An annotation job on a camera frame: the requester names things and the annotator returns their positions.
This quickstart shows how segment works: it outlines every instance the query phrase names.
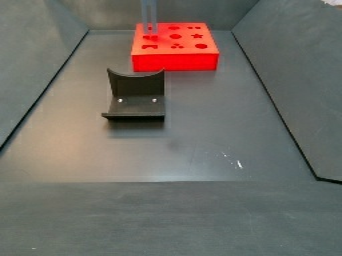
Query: gray table surface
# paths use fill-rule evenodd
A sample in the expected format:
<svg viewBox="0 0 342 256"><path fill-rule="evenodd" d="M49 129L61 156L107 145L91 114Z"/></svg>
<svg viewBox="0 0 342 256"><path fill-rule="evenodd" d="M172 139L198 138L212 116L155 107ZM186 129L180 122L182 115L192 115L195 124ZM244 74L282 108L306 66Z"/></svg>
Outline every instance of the gray table surface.
<svg viewBox="0 0 342 256"><path fill-rule="evenodd" d="M215 72L167 72L164 122L108 122L132 31L92 31L0 155L1 181L314 180L230 32Z"/></svg>

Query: shape-shaped hole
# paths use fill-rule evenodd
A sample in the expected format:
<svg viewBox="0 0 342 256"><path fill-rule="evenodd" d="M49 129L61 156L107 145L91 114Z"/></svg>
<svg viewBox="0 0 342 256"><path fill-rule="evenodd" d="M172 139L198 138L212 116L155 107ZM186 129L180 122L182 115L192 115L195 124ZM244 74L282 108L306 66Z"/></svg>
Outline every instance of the shape-shaped hole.
<svg viewBox="0 0 342 256"><path fill-rule="evenodd" d="M206 44L196 44L195 47L196 47L198 49L206 49L206 48L208 48L208 46L207 46Z"/></svg>
<svg viewBox="0 0 342 256"><path fill-rule="evenodd" d="M203 35L200 34L195 34L195 35L191 35L194 38L203 38Z"/></svg>
<svg viewBox="0 0 342 256"><path fill-rule="evenodd" d="M171 30L178 30L178 29L180 29L180 27L178 27L178 26L170 26L168 29L171 29Z"/></svg>
<svg viewBox="0 0 342 256"><path fill-rule="evenodd" d="M179 38L182 38L182 36L180 36L179 34L172 34L170 37L171 37L172 39L179 39Z"/></svg>
<svg viewBox="0 0 342 256"><path fill-rule="evenodd" d="M142 46L142 49L144 50L144 49L147 49L147 48L158 49L158 45L156 45L156 44L144 44L144 45Z"/></svg>

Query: black bracket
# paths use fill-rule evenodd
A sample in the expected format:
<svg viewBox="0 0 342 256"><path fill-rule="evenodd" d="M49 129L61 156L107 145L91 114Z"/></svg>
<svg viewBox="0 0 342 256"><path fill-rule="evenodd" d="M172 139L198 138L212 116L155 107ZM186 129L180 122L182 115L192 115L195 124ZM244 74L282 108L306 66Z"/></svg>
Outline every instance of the black bracket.
<svg viewBox="0 0 342 256"><path fill-rule="evenodd" d="M147 76L125 76L107 69L112 102L108 113L115 118L164 117L164 70Z"/></svg>

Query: red block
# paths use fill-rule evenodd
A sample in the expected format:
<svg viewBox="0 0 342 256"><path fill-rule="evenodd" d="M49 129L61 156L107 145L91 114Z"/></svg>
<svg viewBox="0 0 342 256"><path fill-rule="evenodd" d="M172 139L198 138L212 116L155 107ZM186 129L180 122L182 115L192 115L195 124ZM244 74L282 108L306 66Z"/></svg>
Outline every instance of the red block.
<svg viewBox="0 0 342 256"><path fill-rule="evenodd" d="M215 70L219 50L204 23L159 23L158 35L144 35L136 25L133 71Z"/></svg>

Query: gray floor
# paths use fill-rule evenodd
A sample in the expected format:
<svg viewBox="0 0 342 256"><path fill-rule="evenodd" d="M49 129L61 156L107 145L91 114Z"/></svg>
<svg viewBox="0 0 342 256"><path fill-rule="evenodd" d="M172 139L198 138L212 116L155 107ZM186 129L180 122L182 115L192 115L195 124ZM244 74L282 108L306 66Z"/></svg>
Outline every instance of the gray floor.
<svg viewBox="0 0 342 256"><path fill-rule="evenodd" d="M314 181L228 32L216 72L167 73L164 124L100 117L131 37L88 35L1 151L1 254L339 255L342 188ZM111 182L160 180L192 182Z"/></svg>
<svg viewBox="0 0 342 256"><path fill-rule="evenodd" d="M168 72L163 122L101 118L132 31L93 31L0 153L1 181L314 180L230 32L216 72Z"/></svg>
<svg viewBox="0 0 342 256"><path fill-rule="evenodd" d="M337 256L329 183L1 184L1 255Z"/></svg>

